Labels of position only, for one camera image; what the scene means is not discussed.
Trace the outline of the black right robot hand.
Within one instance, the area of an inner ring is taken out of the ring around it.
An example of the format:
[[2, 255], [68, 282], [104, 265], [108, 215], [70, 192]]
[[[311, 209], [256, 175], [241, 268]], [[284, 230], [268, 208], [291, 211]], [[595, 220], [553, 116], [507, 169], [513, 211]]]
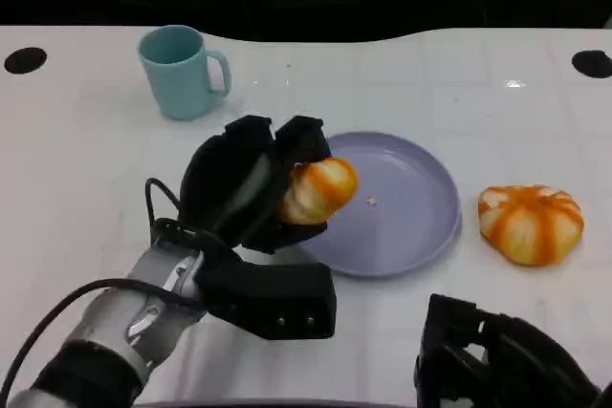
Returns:
[[608, 407], [553, 338], [527, 321], [471, 302], [429, 298], [414, 385], [420, 407], [467, 399], [474, 407]]

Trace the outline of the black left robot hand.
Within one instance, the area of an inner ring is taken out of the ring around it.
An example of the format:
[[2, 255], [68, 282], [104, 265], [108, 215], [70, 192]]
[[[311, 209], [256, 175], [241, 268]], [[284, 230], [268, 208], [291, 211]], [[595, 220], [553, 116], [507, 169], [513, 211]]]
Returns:
[[295, 116], [277, 131], [270, 118], [243, 116], [206, 140], [181, 181], [178, 220], [228, 247], [263, 253], [310, 240], [327, 224], [287, 224], [280, 205], [297, 165], [331, 156], [323, 120]]

